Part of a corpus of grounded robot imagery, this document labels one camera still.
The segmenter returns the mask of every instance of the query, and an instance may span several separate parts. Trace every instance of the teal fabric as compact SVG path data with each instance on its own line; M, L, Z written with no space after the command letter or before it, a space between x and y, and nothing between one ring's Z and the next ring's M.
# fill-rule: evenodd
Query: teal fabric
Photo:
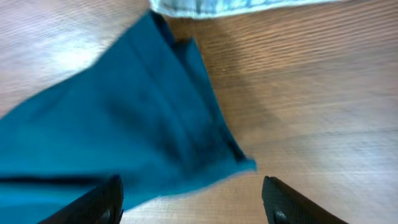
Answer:
M0 138L0 220L10 223L37 222L115 174L129 209L256 169L195 42L175 42L153 12L90 68L12 110Z

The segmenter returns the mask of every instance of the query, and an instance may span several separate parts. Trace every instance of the folded fabric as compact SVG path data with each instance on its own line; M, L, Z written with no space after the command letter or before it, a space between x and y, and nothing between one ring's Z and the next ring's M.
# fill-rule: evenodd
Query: folded fabric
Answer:
M153 12L90 68L7 114L0 138L2 223L44 219L115 174L129 209L256 169L194 41L176 43Z
M150 0L150 3L152 10L170 17L206 19L333 1L341 0Z

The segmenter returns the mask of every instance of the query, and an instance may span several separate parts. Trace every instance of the wooden table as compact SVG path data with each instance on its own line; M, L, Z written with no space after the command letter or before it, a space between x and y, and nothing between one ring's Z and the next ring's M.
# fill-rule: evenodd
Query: wooden table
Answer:
M145 0L0 2L0 116L89 66ZM265 175L350 223L398 219L398 2L349 1L209 21L196 38L221 108L258 174L156 199L123 223L267 223Z

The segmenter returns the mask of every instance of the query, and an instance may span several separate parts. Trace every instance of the black plastic part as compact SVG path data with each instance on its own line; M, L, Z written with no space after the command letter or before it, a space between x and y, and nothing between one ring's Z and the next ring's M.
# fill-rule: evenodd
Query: black plastic part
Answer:
M119 224L122 204L122 183L119 176L114 176L40 224Z
M269 224L346 223L276 177L264 178L262 199Z

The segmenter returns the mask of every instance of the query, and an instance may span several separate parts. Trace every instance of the light blue cloth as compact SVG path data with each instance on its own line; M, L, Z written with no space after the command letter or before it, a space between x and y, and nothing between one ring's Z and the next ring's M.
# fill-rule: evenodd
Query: light blue cloth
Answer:
M339 0L150 0L152 10L171 17L206 19Z

